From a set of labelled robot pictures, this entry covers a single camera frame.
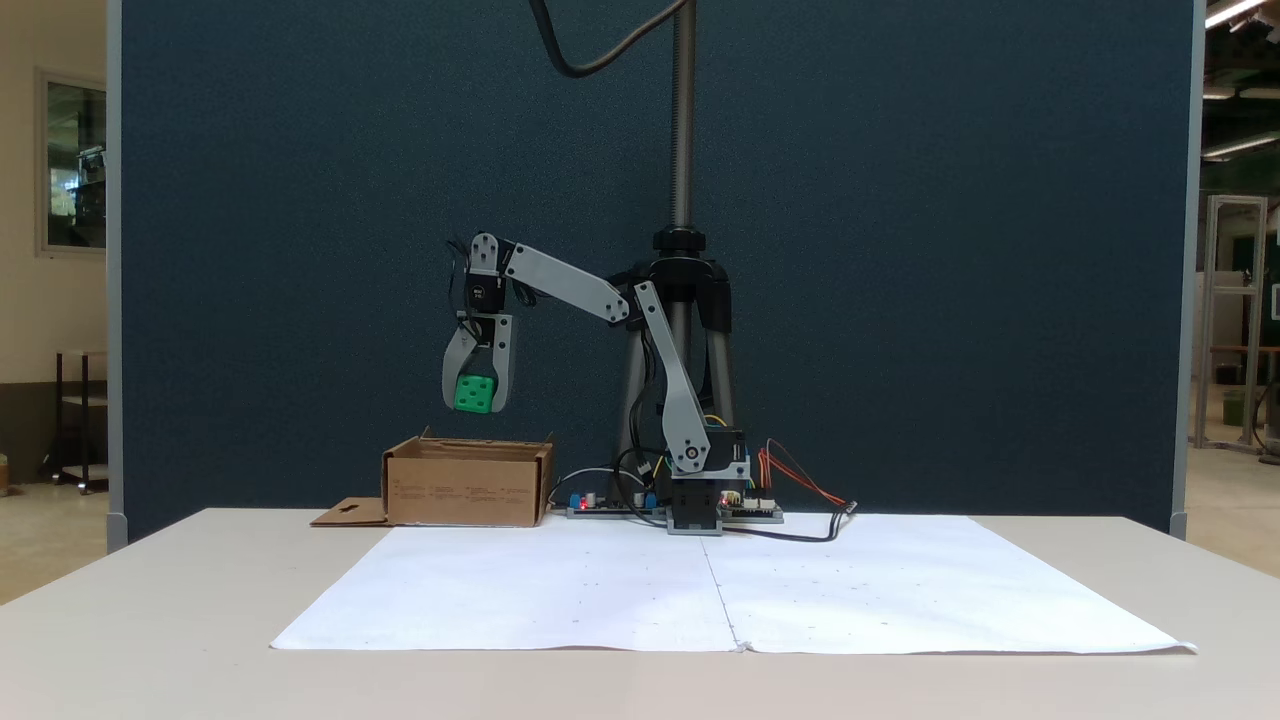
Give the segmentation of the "wide ridged grey gripper finger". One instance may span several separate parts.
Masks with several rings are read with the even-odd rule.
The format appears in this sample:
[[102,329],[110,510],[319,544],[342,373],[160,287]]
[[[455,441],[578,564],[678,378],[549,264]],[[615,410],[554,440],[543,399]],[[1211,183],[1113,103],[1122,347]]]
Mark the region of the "wide ridged grey gripper finger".
[[484,348],[470,345],[462,336],[462,316],[456,318],[454,333],[442,360],[442,397],[448,409],[461,413],[484,411],[484,374],[476,363]]

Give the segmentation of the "narrow straight grey gripper finger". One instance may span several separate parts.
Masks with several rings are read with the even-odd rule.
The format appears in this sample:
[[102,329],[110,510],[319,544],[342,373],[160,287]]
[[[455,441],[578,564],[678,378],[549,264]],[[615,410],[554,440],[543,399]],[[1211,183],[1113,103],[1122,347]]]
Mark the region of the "narrow straight grey gripper finger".
[[492,400],[492,413],[502,413],[515,384],[515,319],[509,314],[498,314],[494,318],[492,365],[497,383]]

